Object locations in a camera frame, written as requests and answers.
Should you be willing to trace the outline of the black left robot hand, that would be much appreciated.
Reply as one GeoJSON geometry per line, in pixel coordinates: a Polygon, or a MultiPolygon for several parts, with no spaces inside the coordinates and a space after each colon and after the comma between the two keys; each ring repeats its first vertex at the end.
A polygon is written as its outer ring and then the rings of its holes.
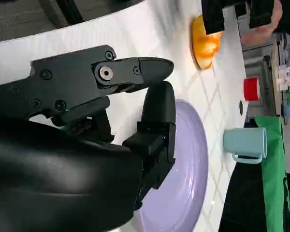
{"type": "Polygon", "coordinates": [[[206,34],[213,34],[225,29],[223,9],[234,6],[240,16],[249,12],[251,29],[268,25],[272,22],[273,0],[203,0],[202,14],[206,34]]]}

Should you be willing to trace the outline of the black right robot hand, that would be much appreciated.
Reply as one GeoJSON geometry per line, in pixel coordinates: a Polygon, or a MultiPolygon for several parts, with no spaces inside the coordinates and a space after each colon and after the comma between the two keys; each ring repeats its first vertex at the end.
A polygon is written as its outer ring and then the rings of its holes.
{"type": "Polygon", "coordinates": [[[0,232],[107,232],[127,223],[175,164],[172,61],[117,59],[108,45],[35,60],[0,85],[0,232]],[[109,96],[146,89],[122,145],[109,96]]]}

